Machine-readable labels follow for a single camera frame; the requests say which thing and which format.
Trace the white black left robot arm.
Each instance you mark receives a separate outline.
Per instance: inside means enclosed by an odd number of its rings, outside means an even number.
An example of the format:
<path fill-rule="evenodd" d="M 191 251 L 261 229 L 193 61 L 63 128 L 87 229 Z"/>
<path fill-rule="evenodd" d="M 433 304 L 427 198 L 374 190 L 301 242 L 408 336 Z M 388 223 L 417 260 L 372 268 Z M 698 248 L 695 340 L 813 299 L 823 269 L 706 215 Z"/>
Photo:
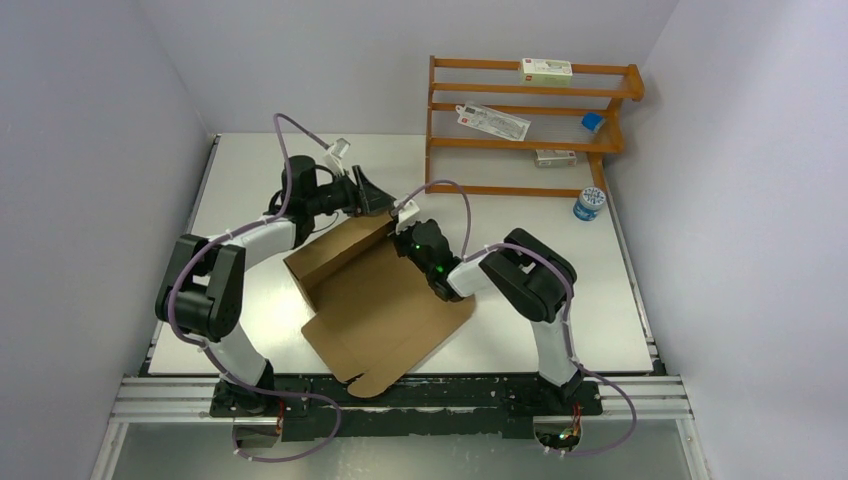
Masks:
<path fill-rule="evenodd" d="M 346 171 L 305 155 L 286 160 L 281 184 L 259 219 L 217 237 L 182 235 L 155 304 L 156 317 L 208 356 L 224 382 L 238 387 L 237 403 L 254 416 L 273 409 L 277 388 L 269 360 L 239 324 L 246 272 L 304 245 L 320 215 L 376 216 L 395 202 L 360 166 Z"/>

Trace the brown cardboard box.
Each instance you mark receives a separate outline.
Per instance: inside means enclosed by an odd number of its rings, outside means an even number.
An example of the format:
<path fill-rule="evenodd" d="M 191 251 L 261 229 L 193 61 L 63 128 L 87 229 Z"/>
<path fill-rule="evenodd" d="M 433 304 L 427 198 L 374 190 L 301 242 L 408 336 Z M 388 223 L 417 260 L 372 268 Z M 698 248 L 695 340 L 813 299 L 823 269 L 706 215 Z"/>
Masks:
<path fill-rule="evenodd" d="M 474 298 L 444 302 L 397 256 L 391 219 L 351 218 L 285 260 L 315 315 L 301 329 L 350 395 L 383 394 L 463 326 Z"/>

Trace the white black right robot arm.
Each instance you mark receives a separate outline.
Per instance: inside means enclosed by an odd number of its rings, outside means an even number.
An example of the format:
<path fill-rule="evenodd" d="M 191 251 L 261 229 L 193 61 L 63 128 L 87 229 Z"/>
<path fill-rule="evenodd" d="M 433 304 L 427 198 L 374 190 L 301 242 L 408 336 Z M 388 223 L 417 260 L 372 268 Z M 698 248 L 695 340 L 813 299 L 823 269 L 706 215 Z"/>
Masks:
<path fill-rule="evenodd" d="M 458 302 L 490 286 L 532 327 L 542 406 L 562 414 L 578 399 L 584 378 L 575 354 L 570 306 L 577 273 L 561 255 L 522 228 L 466 259 L 453 254 L 434 220 L 415 221 L 389 235 L 397 255 L 409 259 L 434 294 Z"/>

